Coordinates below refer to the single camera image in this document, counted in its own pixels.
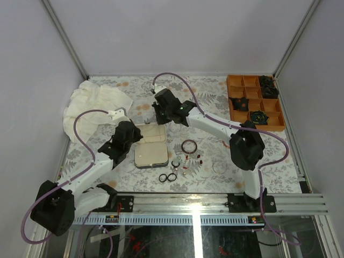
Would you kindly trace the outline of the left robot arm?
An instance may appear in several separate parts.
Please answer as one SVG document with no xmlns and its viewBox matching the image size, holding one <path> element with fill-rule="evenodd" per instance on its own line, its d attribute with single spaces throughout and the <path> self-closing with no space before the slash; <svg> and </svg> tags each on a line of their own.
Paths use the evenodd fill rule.
<svg viewBox="0 0 344 258">
<path fill-rule="evenodd" d="M 114 211 L 118 205 L 113 196 L 115 190 L 105 184 L 92 188 L 91 184 L 124 161 L 132 144 L 141 139 L 140 129 L 131 120 L 121 121 L 90 164 L 66 179 L 47 180 L 40 186 L 30 218 L 52 234 L 61 236 L 76 217 L 98 208 Z"/>
</svg>

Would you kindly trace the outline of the aluminium mounting rail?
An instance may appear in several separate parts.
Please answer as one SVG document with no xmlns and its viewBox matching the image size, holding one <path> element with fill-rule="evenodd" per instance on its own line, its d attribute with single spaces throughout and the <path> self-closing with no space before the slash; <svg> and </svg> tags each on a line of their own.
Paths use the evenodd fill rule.
<svg viewBox="0 0 344 258">
<path fill-rule="evenodd" d="M 274 193 L 263 210 L 245 211 L 225 193 L 139 193 L 129 212 L 83 215 L 74 225 L 201 225 L 253 226 L 252 218 L 268 216 L 324 216 L 325 199 L 318 193 Z"/>
</svg>

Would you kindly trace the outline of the dark purple bangle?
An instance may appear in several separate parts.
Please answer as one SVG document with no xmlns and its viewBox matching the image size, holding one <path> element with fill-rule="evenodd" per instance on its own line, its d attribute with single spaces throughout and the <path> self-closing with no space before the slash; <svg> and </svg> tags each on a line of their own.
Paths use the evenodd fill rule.
<svg viewBox="0 0 344 258">
<path fill-rule="evenodd" d="M 197 143 L 191 139 L 184 140 L 181 144 L 181 150 L 186 154 L 193 154 L 197 151 L 197 149 Z"/>
</svg>

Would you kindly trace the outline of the floral patterned tablecloth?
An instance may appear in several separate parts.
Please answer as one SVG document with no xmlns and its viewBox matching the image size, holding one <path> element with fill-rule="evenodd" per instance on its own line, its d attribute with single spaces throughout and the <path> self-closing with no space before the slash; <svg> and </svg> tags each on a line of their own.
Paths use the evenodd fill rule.
<svg viewBox="0 0 344 258">
<path fill-rule="evenodd" d="M 89 102 L 110 90 L 121 91 L 133 101 L 128 116 L 137 124 L 155 122 L 152 108 L 154 97 L 151 84 L 164 85 L 181 101 L 197 99 L 203 109 L 222 118 L 230 117 L 225 76 L 188 76 L 180 80 L 173 76 L 111 76 L 92 77 L 80 84 L 74 96 Z M 232 163 L 229 144 L 204 131 L 169 123 L 167 149 L 170 162 L 160 168 L 139 169 L 134 164 L 134 151 L 113 171 L 96 179 L 118 191 L 228 193 L 242 192 L 246 187 L 241 171 Z M 269 193 L 298 194 L 301 192 L 297 168 L 292 155 L 285 152 L 284 132 L 263 135 L 265 144 L 262 169 L 263 183 Z"/>
</svg>

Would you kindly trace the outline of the twisted silver bangle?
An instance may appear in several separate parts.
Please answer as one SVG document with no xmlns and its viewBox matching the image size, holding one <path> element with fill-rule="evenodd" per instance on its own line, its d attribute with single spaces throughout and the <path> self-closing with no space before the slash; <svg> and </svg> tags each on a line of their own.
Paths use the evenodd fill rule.
<svg viewBox="0 0 344 258">
<path fill-rule="evenodd" d="M 182 124 L 169 124 L 168 129 L 171 133 L 178 133 L 185 128 Z"/>
</svg>

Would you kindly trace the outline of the white crumpled cloth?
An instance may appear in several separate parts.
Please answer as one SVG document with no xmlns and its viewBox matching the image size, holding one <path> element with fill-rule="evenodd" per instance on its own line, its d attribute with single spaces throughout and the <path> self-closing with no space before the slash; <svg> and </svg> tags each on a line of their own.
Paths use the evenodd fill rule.
<svg viewBox="0 0 344 258">
<path fill-rule="evenodd" d="M 133 99 L 117 88 L 106 84 L 98 86 L 90 81 L 84 81 L 78 89 L 74 90 L 69 106 L 64 109 L 63 129 L 71 142 L 78 144 L 80 141 L 73 129 L 76 117 L 85 111 L 97 110 L 83 115 L 76 124 L 78 136 L 83 142 L 87 142 L 99 125 L 115 125 L 107 114 L 98 110 L 110 111 L 123 107 L 128 111 L 132 103 Z"/>
</svg>

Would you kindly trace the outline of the dark flower with blue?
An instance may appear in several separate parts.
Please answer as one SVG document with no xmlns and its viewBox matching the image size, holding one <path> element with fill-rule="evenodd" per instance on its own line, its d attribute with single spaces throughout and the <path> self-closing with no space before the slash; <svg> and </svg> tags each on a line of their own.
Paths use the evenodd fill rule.
<svg viewBox="0 0 344 258">
<path fill-rule="evenodd" d="M 252 111 L 249 114 L 250 120 L 255 125 L 268 125 L 269 117 L 264 111 Z"/>
</svg>

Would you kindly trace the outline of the silver hoop bangle right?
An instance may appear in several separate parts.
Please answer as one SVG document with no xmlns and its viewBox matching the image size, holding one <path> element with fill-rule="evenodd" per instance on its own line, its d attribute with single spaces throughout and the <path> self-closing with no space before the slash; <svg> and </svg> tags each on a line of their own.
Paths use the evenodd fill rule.
<svg viewBox="0 0 344 258">
<path fill-rule="evenodd" d="M 227 163 L 221 161 L 215 161 L 212 164 L 212 170 L 217 175 L 222 175 L 227 172 Z"/>
</svg>

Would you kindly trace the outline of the cream navy jewelry box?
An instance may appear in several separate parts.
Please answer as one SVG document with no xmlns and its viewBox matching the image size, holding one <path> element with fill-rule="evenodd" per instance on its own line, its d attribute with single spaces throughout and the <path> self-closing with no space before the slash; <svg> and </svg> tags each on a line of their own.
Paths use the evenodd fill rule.
<svg viewBox="0 0 344 258">
<path fill-rule="evenodd" d="M 136 126 L 141 129 L 143 138 L 135 146 L 135 166 L 139 169 L 166 167 L 169 163 L 166 126 L 157 123 Z"/>
</svg>

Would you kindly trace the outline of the wooden compartment tray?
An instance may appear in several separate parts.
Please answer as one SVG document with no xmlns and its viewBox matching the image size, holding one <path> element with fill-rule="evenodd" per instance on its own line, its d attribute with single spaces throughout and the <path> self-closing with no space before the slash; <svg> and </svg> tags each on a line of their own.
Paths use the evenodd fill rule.
<svg viewBox="0 0 344 258">
<path fill-rule="evenodd" d="M 272 132 L 285 129 L 279 96 L 278 99 L 263 98 L 258 75 L 228 75 L 226 84 L 232 121 L 244 123 L 250 120 L 250 112 L 261 110 L 269 117 L 268 125 L 255 125 L 256 128 Z"/>
</svg>

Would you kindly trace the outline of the dark fabric flower in tray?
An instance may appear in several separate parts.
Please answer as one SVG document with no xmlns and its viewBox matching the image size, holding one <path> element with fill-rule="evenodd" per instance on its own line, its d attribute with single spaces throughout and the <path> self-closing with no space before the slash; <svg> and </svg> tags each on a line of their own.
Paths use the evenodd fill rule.
<svg viewBox="0 0 344 258">
<path fill-rule="evenodd" d="M 275 87 L 275 81 L 269 76 L 259 76 L 262 97 L 265 99 L 278 99 L 279 90 Z"/>
</svg>

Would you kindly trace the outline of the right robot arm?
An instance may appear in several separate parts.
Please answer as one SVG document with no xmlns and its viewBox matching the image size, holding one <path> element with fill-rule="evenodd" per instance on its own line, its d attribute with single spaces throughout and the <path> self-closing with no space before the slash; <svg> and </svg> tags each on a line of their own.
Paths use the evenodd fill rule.
<svg viewBox="0 0 344 258">
<path fill-rule="evenodd" d="M 245 182 L 245 206 L 251 212 L 257 212 L 264 206 L 261 196 L 261 184 L 258 175 L 258 163 L 263 158 L 265 145 L 255 125 L 251 121 L 243 124 L 222 119 L 212 114 L 201 113 L 196 103 L 180 102 L 167 88 L 153 90 L 155 102 L 153 108 L 158 124 L 174 122 L 187 127 L 203 130 L 226 141 L 230 146 L 232 163 L 242 170 Z"/>
</svg>

